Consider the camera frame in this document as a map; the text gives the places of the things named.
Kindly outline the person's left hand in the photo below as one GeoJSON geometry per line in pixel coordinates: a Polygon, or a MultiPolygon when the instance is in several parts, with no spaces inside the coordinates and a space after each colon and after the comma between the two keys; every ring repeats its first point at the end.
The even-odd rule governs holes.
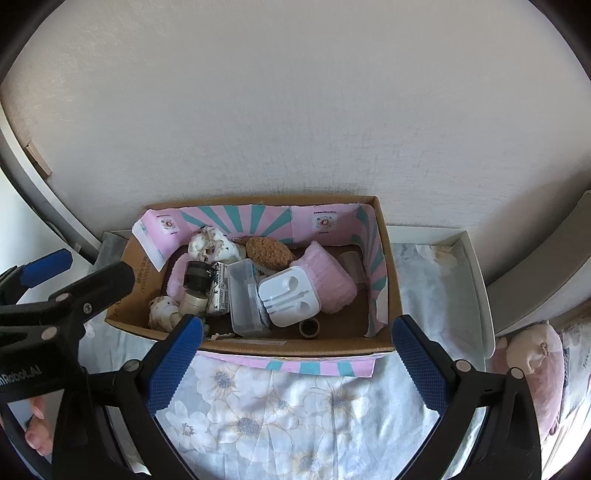
{"type": "Polygon", "coordinates": [[[53,437],[45,415],[45,398],[43,396],[33,397],[29,400],[29,404],[32,417],[26,428],[25,440],[40,456],[47,456],[53,450],[53,437]]]}

